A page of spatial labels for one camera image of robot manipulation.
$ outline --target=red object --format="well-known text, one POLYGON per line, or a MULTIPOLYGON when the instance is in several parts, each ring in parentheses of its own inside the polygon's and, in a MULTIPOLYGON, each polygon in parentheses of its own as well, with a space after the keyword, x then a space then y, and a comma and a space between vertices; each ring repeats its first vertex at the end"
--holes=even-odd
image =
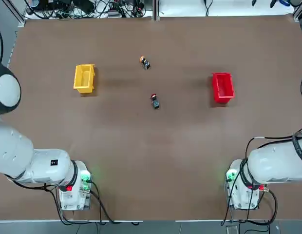
POLYGON ((229 73, 213 74, 214 99, 217 103, 226 104, 234 98, 232 78, 229 73))

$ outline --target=electronic equipment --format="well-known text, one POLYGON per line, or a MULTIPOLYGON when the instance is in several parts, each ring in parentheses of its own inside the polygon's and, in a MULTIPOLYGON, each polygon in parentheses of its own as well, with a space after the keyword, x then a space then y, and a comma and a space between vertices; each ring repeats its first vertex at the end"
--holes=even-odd
POLYGON ((94 4, 89 0, 73 0, 73 3, 86 14, 94 12, 94 4))
POLYGON ((72 0, 27 0, 31 8, 26 9, 28 15, 32 15, 33 11, 52 11, 63 10, 66 11, 71 5, 72 0))

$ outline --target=black cable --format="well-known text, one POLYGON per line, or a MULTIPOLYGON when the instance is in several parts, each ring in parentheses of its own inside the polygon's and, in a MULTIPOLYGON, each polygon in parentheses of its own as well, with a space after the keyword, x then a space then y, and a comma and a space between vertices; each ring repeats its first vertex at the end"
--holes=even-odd
POLYGON ((248 233, 248 232, 259 232, 259 233, 266 233, 266 232, 269 232, 270 233, 270 224, 267 225, 267 230, 256 230, 256 229, 248 229, 244 232, 244 234, 248 233))
POLYGON ((274 212, 273 212, 272 218, 267 223, 259 223, 259 222, 252 221, 252 220, 249 220, 248 221, 249 223, 256 224, 259 226, 265 226, 265 225, 270 225, 276 219, 276 216, 278 213, 278 200, 277 200, 277 197, 275 196, 275 194, 270 189, 268 190, 268 192, 272 195, 272 197, 274 199, 274 212))
POLYGON ((207 17, 208 14, 209 14, 209 8, 210 8, 210 6, 213 4, 213 0, 211 0, 211 3, 210 3, 210 5, 209 5, 208 7, 207 7, 207 5, 206 5, 206 0, 204 0, 204 4, 205 4, 205 8, 206 8, 205 17, 207 17))
POLYGON ((81 225, 79 225, 79 227, 78 227, 78 229, 77 229, 77 231, 76 231, 76 233, 75 234, 77 234, 78 233, 78 231, 79 231, 79 229, 81 228, 81 225))
POLYGON ((240 173, 241 173, 241 171, 239 171, 239 172, 237 173, 237 176, 235 177, 235 180, 234 180, 234 182, 233 182, 233 184, 232 184, 232 189, 231 189, 231 191, 230 191, 230 195, 229 195, 229 199, 228 199, 226 214, 225 214, 225 217, 224 217, 223 221, 220 223, 220 226, 223 226, 223 225, 225 224, 225 222, 226 222, 227 215, 228 215, 228 211, 229 211, 229 207, 230 207, 230 201, 231 201, 231 196, 232 196, 233 188, 234 188, 235 182, 237 181, 237 179, 238 179, 240 173))
POLYGON ((24 2, 25 2, 25 4, 27 5, 27 7, 30 8, 30 9, 32 10, 33 14, 36 15, 37 17, 39 17, 39 18, 42 19, 42 20, 48 20, 48 19, 53 15, 53 13, 54 13, 54 11, 55 11, 55 7, 54 7, 54 4, 53 4, 53 10, 52 10, 51 14, 48 15, 47 17, 42 17, 42 16, 38 15, 38 14, 35 12, 35 10, 30 6, 30 4, 28 3, 27 0, 24 0, 24 2))
POLYGON ((4 55, 4 41, 0 32, 0 62, 3 61, 3 55, 4 55))
POLYGON ((120 222, 115 222, 110 218, 105 206, 103 205, 103 203, 102 203, 101 199, 98 197, 98 195, 96 193, 94 193, 93 191, 90 191, 90 194, 93 195, 97 199, 97 201, 99 202, 100 206, 102 207, 103 213, 107 217, 108 221, 112 224, 120 224, 120 222))

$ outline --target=brown mat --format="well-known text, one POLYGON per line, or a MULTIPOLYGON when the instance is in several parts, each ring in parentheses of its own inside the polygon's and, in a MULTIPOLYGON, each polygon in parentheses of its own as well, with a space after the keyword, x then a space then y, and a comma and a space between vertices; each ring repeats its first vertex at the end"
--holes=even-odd
MULTIPOLYGON (((302 127, 302 34, 290 16, 30 20, 10 67, 22 102, 3 119, 36 148, 83 160, 113 219, 222 219, 225 172, 248 140, 302 127), (82 97, 75 66, 87 63, 96 66, 95 92, 82 97), (232 74, 227 107, 213 103, 213 72, 232 74)), ((277 218, 302 219, 302 184, 269 187, 277 218)), ((251 214, 270 217, 267 203, 251 214)), ((75 218, 98 220, 95 200, 75 218)), ((49 194, 0 175, 0 219, 58 217, 49 194)))

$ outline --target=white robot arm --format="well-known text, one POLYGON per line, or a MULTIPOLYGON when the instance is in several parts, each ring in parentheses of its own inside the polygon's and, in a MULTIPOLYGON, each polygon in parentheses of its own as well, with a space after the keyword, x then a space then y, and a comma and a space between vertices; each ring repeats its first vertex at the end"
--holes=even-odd
MULTIPOLYGON (((18 106, 21 87, 14 76, 0 63, 0 115, 18 106)), ((0 119, 0 173, 18 183, 48 183, 59 187, 63 210, 89 208, 91 180, 85 164, 70 160, 59 149, 37 150, 30 139, 0 119)))
POLYGON ((233 161, 226 173, 230 205, 234 209, 256 209, 263 185, 291 181, 302 181, 302 131, 281 143, 253 150, 247 163, 245 159, 233 161))

